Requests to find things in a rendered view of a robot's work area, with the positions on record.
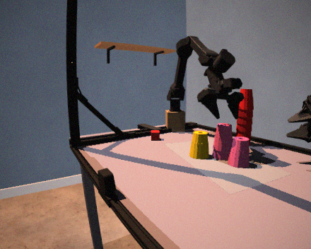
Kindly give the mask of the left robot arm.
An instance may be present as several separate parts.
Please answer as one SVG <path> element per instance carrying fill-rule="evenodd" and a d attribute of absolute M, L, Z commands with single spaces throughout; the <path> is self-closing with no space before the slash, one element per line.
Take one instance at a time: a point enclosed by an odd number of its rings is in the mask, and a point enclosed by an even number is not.
<path fill-rule="evenodd" d="M 208 79 L 215 76 L 223 76 L 231 66 L 235 63 L 235 57 L 227 50 L 222 49 L 220 53 L 209 50 L 196 36 L 187 36 L 181 39 L 176 44 L 176 52 L 178 55 L 177 69 L 175 74 L 175 81 L 170 86 L 167 95 L 167 100 L 170 101 L 170 112 L 182 112 L 180 110 L 180 101 L 184 100 L 184 74 L 187 65 L 187 59 L 192 55 L 194 50 L 199 55 L 199 62 L 202 66 L 208 66 L 204 72 L 204 76 L 208 75 Z M 201 54 L 200 54 L 201 52 Z M 217 59 L 216 59 L 217 58 Z M 223 79 L 218 78 L 218 91 L 229 89 L 240 89 L 242 82 L 239 78 Z M 171 98 L 179 98 L 181 100 L 171 100 Z"/>

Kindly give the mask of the pink cup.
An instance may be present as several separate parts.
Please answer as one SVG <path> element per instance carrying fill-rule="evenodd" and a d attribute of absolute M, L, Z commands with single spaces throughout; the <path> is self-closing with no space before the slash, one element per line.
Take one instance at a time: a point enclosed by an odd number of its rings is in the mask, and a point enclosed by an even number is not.
<path fill-rule="evenodd" d="M 213 150 L 212 157 L 218 160 L 228 160 L 230 151 L 217 151 Z"/>
<path fill-rule="evenodd" d="M 236 168 L 246 168 L 250 165 L 250 149 L 248 138 L 233 138 L 228 164 Z"/>
<path fill-rule="evenodd" d="M 232 142 L 232 125 L 226 123 L 218 124 L 213 149 L 217 151 L 230 151 Z"/>

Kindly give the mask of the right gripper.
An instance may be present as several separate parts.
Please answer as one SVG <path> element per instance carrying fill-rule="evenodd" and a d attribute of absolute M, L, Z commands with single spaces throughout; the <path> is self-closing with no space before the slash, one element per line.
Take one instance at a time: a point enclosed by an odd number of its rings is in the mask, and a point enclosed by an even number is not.
<path fill-rule="evenodd" d="M 311 98 L 307 99 L 303 109 L 288 119 L 288 122 L 307 122 L 299 129 L 286 134 L 287 137 L 302 139 L 307 143 L 311 142 Z"/>

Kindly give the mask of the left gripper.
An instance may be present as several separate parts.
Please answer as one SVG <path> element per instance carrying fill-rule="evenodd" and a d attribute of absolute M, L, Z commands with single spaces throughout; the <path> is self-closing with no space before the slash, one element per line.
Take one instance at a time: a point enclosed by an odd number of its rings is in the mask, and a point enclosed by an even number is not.
<path fill-rule="evenodd" d="M 219 119 L 220 115 L 216 101 L 217 99 L 224 99 L 227 101 L 228 107 L 232 112 L 233 117 L 235 119 L 238 119 L 239 104 L 245 97 L 243 93 L 240 92 L 234 92 L 228 95 L 228 93 L 230 92 L 229 89 L 223 88 L 223 90 L 218 91 L 218 78 L 221 78 L 221 80 L 224 79 L 223 76 L 215 76 L 212 79 L 210 79 L 209 81 L 210 84 L 208 85 L 208 88 L 205 88 L 200 93 L 198 93 L 197 100 L 202 105 L 205 105 L 210 110 L 210 112 L 215 116 L 216 119 Z"/>

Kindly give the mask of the small red cube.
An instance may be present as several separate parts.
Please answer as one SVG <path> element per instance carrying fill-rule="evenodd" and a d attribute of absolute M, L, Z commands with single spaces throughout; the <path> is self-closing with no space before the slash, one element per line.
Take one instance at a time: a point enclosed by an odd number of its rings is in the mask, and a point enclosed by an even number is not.
<path fill-rule="evenodd" d="M 159 130 L 151 130 L 151 140 L 160 140 Z"/>

